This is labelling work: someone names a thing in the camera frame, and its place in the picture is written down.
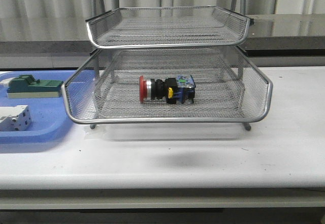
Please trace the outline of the red emergency push button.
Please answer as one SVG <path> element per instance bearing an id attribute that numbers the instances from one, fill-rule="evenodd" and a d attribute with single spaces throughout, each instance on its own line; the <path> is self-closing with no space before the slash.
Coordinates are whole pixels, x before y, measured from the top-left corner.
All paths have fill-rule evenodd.
<path id="1" fill-rule="evenodd" d="M 184 104 L 186 101 L 194 103 L 196 84 L 192 75 L 178 75 L 177 77 L 162 79 L 139 78 L 139 100 L 165 99 L 167 104 Z"/>

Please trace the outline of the silver mesh tray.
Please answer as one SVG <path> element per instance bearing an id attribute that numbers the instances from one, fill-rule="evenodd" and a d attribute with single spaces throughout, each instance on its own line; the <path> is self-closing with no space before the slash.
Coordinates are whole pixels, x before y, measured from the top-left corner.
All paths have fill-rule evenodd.
<path id="1" fill-rule="evenodd" d="M 139 99 L 139 79 L 191 75 L 194 99 Z M 257 122 L 269 112 L 271 80 L 235 46 L 96 51 L 61 87 L 79 124 Z"/>
<path id="2" fill-rule="evenodd" d="M 113 83 L 94 90 L 98 119 L 108 122 L 242 122 L 242 85 L 198 84 L 194 103 L 167 104 L 165 99 L 140 103 L 139 84 Z"/>
<path id="3" fill-rule="evenodd" d="M 86 20 L 99 49 L 238 45 L 251 24 L 217 6 L 118 8 Z"/>

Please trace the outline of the blue plastic tray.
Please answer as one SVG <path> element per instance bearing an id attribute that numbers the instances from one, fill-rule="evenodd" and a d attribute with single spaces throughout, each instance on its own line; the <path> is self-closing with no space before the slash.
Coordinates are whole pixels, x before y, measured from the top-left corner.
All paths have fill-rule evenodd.
<path id="1" fill-rule="evenodd" d="M 1 143 L 39 143 L 63 137 L 73 122 L 66 114 L 63 98 L 9 99 L 1 85 L 1 106 L 27 105 L 31 123 L 24 131 L 1 132 Z"/>

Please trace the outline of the grey background counter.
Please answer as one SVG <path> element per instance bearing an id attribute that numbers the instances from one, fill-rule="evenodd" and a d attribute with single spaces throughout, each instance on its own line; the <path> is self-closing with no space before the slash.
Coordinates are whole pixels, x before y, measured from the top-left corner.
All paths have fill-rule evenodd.
<path id="1" fill-rule="evenodd" d="M 323 14 L 254 15 L 241 45 L 259 67 L 324 65 Z M 4 18 L 1 70 L 76 69 L 92 46 L 84 18 Z"/>

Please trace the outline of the green electrical switch block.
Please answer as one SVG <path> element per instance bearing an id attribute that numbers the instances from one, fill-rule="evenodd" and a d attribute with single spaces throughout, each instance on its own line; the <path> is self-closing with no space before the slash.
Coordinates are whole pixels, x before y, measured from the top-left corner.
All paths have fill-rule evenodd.
<path id="1" fill-rule="evenodd" d="M 61 96 L 60 80 L 40 80 L 33 75 L 20 75 L 9 82 L 7 97 L 10 99 L 57 98 Z"/>

